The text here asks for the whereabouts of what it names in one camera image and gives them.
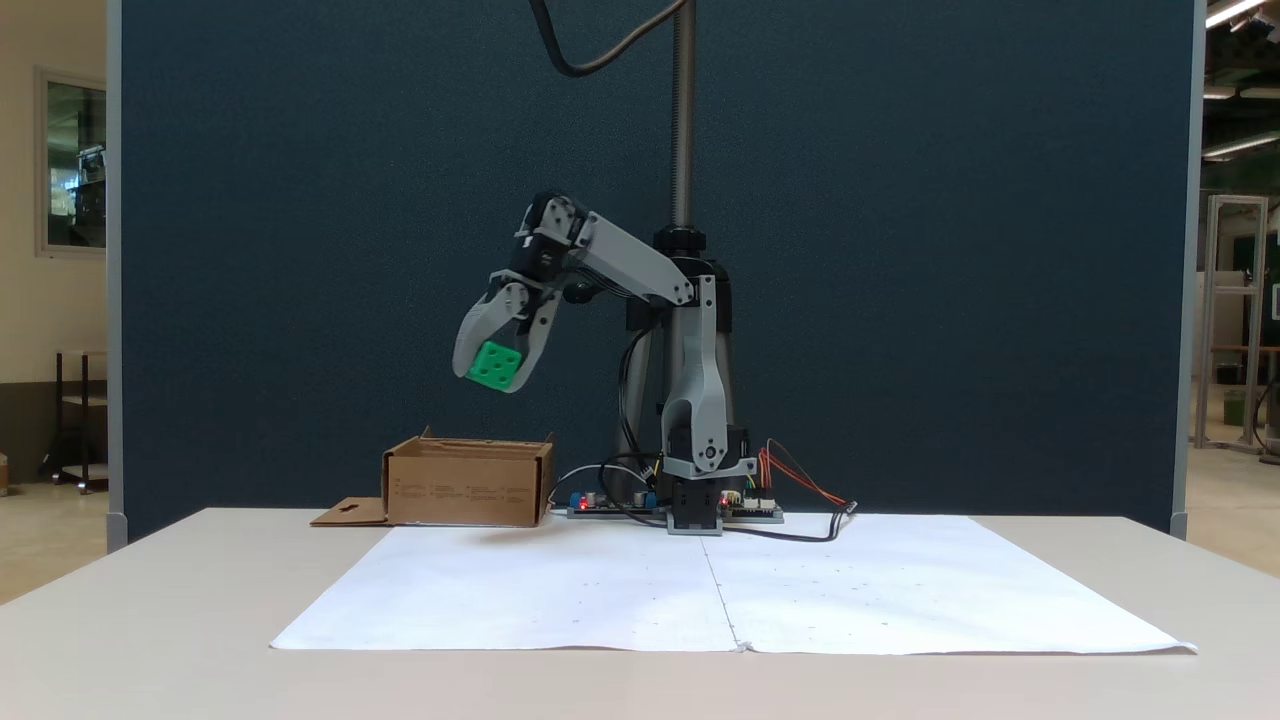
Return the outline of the grey broad gripper finger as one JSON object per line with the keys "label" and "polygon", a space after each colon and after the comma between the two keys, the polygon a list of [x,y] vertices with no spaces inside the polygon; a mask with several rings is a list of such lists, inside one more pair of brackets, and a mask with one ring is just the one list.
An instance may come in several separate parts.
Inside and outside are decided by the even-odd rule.
{"label": "grey broad gripper finger", "polygon": [[509,380],[520,361],[509,305],[486,292],[466,313],[454,340],[453,373],[470,380]]}

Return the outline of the grey narrow gripper finger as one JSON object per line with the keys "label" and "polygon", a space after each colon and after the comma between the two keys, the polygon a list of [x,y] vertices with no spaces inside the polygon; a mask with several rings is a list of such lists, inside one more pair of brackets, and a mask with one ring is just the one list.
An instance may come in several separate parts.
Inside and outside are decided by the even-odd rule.
{"label": "grey narrow gripper finger", "polygon": [[536,368],[547,341],[550,336],[556,314],[561,305],[561,293],[531,293],[524,300],[513,315],[516,323],[516,345],[520,361],[511,372],[506,393],[518,392]]}

